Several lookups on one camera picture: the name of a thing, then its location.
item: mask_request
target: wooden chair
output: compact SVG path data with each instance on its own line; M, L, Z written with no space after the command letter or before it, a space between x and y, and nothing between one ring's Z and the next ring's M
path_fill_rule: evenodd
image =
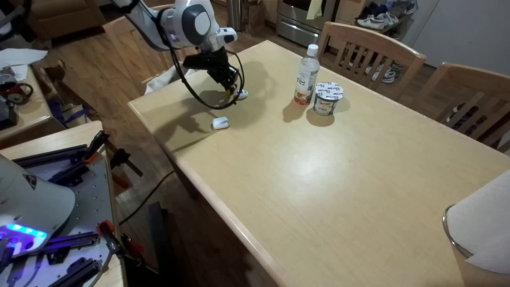
M143 94L146 81L174 65L170 52L150 48L127 17L118 17L102 27L113 43L115 52L121 57L123 73L135 84L138 92ZM183 59L185 54L191 52L193 49L180 49L177 56Z
M327 22L319 40L319 59L322 65L390 99L398 99L422 67L425 56L382 33ZM397 76L389 83L390 76L385 75L392 71L397 71Z
M436 121L500 151L510 148L502 137L510 130L510 76L443 62L422 87L414 108L443 103Z

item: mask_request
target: wooden table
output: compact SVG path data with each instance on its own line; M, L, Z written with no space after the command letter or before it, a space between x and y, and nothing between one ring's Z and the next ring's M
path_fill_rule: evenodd
M16 105L17 124L0 130L0 146L3 140L21 135L22 132L33 132L35 127L43 124L49 124L51 130L56 130L57 127L64 129L62 124L52 118L44 94L35 81L32 68L28 68L27 78L22 79L22 83L30 84L33 87L33 94L27 103Z
M5 150L0 150L0 154L9 159L32 156L38 153L48 153L67 146L86 145L89 143L94 135L102 129L100 121L91 121L72 129L65 129L62 132L49 134L30 142L24 142L21 145L14 145ZM111 256L108 271L105 271L95 285L100 287L123 287L124 285L124 274L123 266L116 256Z
M271 41L239 56L250 95L236 107L205 110L181 83L129 105L279 284L510 282L457 261L441 226L507 156L325 68L346 97L319 116L291 103L299 56Z

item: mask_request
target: wire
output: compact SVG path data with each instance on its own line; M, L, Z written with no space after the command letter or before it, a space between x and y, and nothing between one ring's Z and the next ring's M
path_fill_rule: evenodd
M138 210L145 205L145 202L158 191L158 188L162 185L162 181L169 177L175 174L175 170L170 170L169 174L166 174L156 186L153 186L153 189L143 197L143 201L138 204L138 207L135 207L126 218L123 218L118 225L124 225L127 220L130 220L130 217L134 217L135 213L138 213Z
M174 49L172 43L169 41L164 28L162 28L161 24L159 24L164 11L166 11L166 9L159 9L158 17L150 16L150 19L153 19L153 22L154 22L154 25L156 25L156 28L158 28L158 33L159 33L159 36L161 36L161 41L162 41L162 43L169 48L169 51L170 51L172 62L174 62L174 65L175 65L175 70L177 70L181 83L188 87L188 91L191 92L191 95L193 95L197 102L201 102L202 105L205 105L205 107L209 107L209 108L212 108L212 110L225 110L225 108L234 105L234 103L237 102L237 99L240 97L240 92L242 92L242 89L244 89L244 68L242 68L242 62L240 62L239 56L237 56L236 52L231 52L231 51L229 51L229 54L234 54L234 56L237 57L237 62L239 62L239 67L240 67L240 73L239 73L239 70L237 70L236 67L229 65L229 68L232 68L232 70L236 71L236 75L239 76L239 79L240 79L237 94L236 94L229 102L226 102L225 105L210 105L210 103L207 103L202 97L199 97L199 95L196 94L196 91L194 91L194 89L191 87L191 84L188 83L185 73L181 71L181 65L180 65L180 62L178 62L178 59L177 59L175 49Z

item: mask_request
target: electronic device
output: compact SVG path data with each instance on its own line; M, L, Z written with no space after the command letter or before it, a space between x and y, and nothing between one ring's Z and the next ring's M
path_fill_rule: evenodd
M0 154L0 240L13 248L13 258L44 247L73 209L70 188L41 180Z
M209 0L175 0L174 6L164 9L150 8L143 0L111 1L126 12L126 17L137 27L143 40L153 49L170 52L180 79L196 100L215 110L236 103L244 92L244 70L239 57L239 68L228 62L228 51L225 46L236 41L237 33L231 27L218 25ZM220 83L231 95L226 103L207 103L207 100L201 99L186 81L175 49L191 46L199 52L186 56L183 67L207 70L210 78Z

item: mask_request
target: floor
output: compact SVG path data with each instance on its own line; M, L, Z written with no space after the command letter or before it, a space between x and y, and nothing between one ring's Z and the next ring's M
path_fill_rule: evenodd
M217 6L217 17L221 25L226 22L225 6ZM298 54L304 48L279 38L274 30L261 27L256 32L240 33L239 40L229 48L242 51L263 40L272 40ZM135 177L129 169L126 174L132 178L132 188L118 194L118 218L124 218L148 191L172 170L166 154L145 130L142 123L127 108L127 102L140 97L135 84L124 71L124 65L115 51L110 40L102 32L86 33L78 40L56 41L46 64L57 59L67 62L65 81L97 110L103 123L103 129L111 135L118 146L126 148L132 154L132 161L145 172L143 177ZM419 91L422 83L432 73L432 68L424 68L409 92ZM202 199L191 199L183 189L180 180L170 175L158 188L148 202L159 201L175 218L180 236L185 242L185 250L189 256L186 268L191 269L196 279L194 285L256 285L252 272L247 268L258 269L247 255L244 245L225 226L218 215ZM146 209L142 209L126 225L123 233L129 234L135 242L140 242L143 255L150 266L156 268L154 252L148 231ZM255 277L260 285L271 285L268 276L258 272Z

